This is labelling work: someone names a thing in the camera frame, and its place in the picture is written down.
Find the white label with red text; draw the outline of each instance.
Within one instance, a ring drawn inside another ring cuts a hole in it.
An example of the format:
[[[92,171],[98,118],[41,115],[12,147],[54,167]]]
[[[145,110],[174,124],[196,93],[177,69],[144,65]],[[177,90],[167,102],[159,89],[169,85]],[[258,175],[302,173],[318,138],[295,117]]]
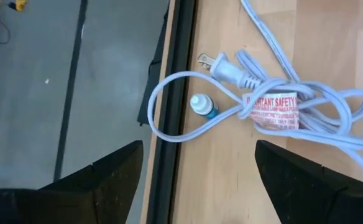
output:
[[[251,93],[242,96],[243,105],[250,102]],[[294,93],[268,93],[260,97],[249,117],[265,129],[299,129],[297,95]]]

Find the wooden table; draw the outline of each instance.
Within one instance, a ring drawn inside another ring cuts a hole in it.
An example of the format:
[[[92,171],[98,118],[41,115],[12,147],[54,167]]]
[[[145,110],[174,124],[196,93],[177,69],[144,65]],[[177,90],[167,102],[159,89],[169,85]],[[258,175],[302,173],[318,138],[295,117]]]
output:
[[[317,80],[337,90],[363,88],[363,0],[251,0],[252,7],[268,25],[302,80]],[[170,35],[168,21],[167,37]],[[168,40],[165,41],[166,59]],[[239,0],[198,0],[191,70],[207,73],[196,61],[200,53],[216,57],[246,49],[273,77],[285,74],[256,29]],[[233,86],[235,92],[243,93]],[[221,109],[236,104],[204,80],[192,78],[188,97],[207,93]],[[349,99],[357,108],[361,99]],[[159,119],[159,106],[155,120]],[[331,105],[319,107],[331,116]],[[187,108],[184,133],[205,120]],[[354,134],[363,136],[363,119],[354,124]],[[255,143],[265,139],[330,169],[363,180],[362,169],[340,150],[291,138],[258,133],[247,119],[233,116],[204,135],[184,142],[178,167],[173,208],[173,223],[279,223],[264,189],[254,159]],[[152,161],[156,136],[153,136],[145,191],[142,222],[149,201]]]

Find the floor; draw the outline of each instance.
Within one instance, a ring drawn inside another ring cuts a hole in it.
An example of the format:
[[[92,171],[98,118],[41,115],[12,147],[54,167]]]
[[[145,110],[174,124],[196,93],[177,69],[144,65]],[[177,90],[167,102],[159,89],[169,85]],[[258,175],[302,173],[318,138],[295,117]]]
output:
[[[63,176],[143,140],[145,169],[128,223],[140,218],[151,131],[136,118],[167,4],[90,1],[86,15]],[[52,181],[79,5],[34,0],[23,12],[0,10],[12,34],[0,46],[0,188]]]

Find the coiled cord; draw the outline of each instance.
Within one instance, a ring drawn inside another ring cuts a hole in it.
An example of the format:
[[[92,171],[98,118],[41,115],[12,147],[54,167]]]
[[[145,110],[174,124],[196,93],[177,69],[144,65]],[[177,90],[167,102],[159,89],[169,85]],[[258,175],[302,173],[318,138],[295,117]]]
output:
[[[244,75],[243,77],[238,77],[237,80],[233,80],[231,83],[236,84],[240,88],[254,88],[254,91],[251,94],[250,102],[247,106],[244,107],[242,105],[242,99],[240,97],[236,96],[234,93],[232,93],[222,84],[220,84],[220,82],[205,74],[201,74],[198,72],[178,72],[173,75],[169,75],[154,88],[149,99],[147,116],[152,131],[158,137],[168,142],[189,141],[203,134],[205,131],[209,130],[210,128],[233,114],[237,113],[240,119],[246,119],[252,111],[256,100],[266,94],[269,90],[296,91],[298,92],[299,97],[299,119],[300,123],[304,126],[305,129],[272,131],[261,128],[257,123],[254,123],[255,129],[262,134],[291,137],[295,139],[304,139],[307,141],[336,146],[340,150],[348,154],[363,168],[363,158],[357,152],[363,150],[363,138],[358,138],[350,134],[353,122],[363,118],[363,100],[359,109],[353,113],[351,112],[351,109],[345,100],[345,98],[351,96],[363,97],[363,90],[335,91],[330,86],[327,86],[320,82],[301,82],[299,76],[293,69],[291,63],[288,61],[283,50],[281,49],[281,46],[279,46],[271,31],[269,31],[267,26],[259,19],[259,17],[253,11],[247,0],[242,0],[241,3],[252,21],[255,23],[257,28],[266,39],[283,70],[288,75],[289,80],[283,80],[281,78],[270,78],[266,74],[265,70],[260,66],[260,64],[255,61],[247,52],[245,52],[244,50],[238,51],[236,57],[239,63],[244,67],[244,70],[246,71],[245,73],[247,75]],[[228,80],[230,80],[230,77],[232,77],[232,74],[223,75],[226,75],[228,77]],[[217,115],[217,117],[209,120],[207,123],[190,133],[183,134],[181,136],[169,136],[167,134],[164,134],[160,132],[154,125],[154,102],[159,91],[165,85],[167,85],[174,79],[181,77],[198,77],[205,79],[206,81],[218,87],[233,100],[235,100],[237,102],[237,105],[222,112],[221,114]],[[257,80],[261,81],[260,85],[256,84]],[[315,92],[321,93],[323,97],[317,98]],[[332,103],[338,111],[340,118],[329,118],[319,110],[315,109],[316,105],[320,105],[323,103]]]

